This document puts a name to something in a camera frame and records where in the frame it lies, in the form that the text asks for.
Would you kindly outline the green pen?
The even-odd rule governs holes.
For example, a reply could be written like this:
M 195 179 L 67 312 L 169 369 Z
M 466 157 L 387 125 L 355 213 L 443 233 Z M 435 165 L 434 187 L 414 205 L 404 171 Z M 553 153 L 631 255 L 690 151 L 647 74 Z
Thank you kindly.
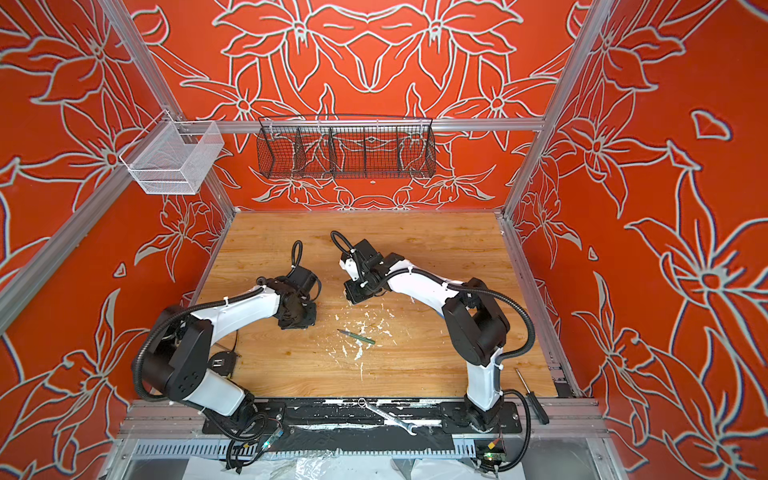
M 369 345 L 375 345 L 376 344 L 375 340 L 373 340 L 371 338 L 368 338 L 368 337 L 365 337 L 363 335 L 359 335 L 359 334 L 350 332 L 348 330 L 343 330 L 343 329 L 337 329 L 337 331 L 340 334 L 342 334 L 344 336 L 347 336 L 349 338 L 352 338 L 352 339 L 354 339 L 356 341 L 359 341 L 359 342 L 362 342 L 362 343 L 365 343 L 365 344 L 369 344 Z

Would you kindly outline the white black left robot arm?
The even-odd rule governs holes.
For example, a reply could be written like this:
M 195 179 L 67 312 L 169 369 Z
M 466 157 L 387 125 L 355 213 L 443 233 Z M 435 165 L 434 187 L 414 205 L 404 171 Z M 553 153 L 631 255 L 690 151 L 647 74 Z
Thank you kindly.
M 253 395 L 209 365 L 211 346 L 254 322 L 275 319 L 282 330 L 306 329 L 317 318 L 311 296 L 317 275 L 300 265 L 303 244 L 291 251 L 291 269 L 261 277 L 247 292 L 187 308 L 163 311 L 132 364 L 136 393 L 147 401 L 170 400 L 191 406 L 211 421 L 243 425 L 254 419 Z

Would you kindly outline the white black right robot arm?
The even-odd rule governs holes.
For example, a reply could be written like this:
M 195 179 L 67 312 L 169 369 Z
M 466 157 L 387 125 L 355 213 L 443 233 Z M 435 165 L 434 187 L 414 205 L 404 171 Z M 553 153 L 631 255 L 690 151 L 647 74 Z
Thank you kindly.
M 336 230 L 330 232 L 330 239 L 341 252 L 340 267 L 349 275 L 344 288 L 350 303 L 394 292 L 430 307 L 444 320 L 454 350 L 467 365 L 461 421 L 479 432 L 493 429 L 504 398 L 502 362 L 528 353 L 535 344 L 535 327 L 525 308 L 478 278 L 467 282 L 443 278 L 399 254 L 384 256 L 365 239 L 352 244 Z M 510 351 L 505 349 L 510 322 L 501 302 L 518 314 L 526 328 L 522 346 Z

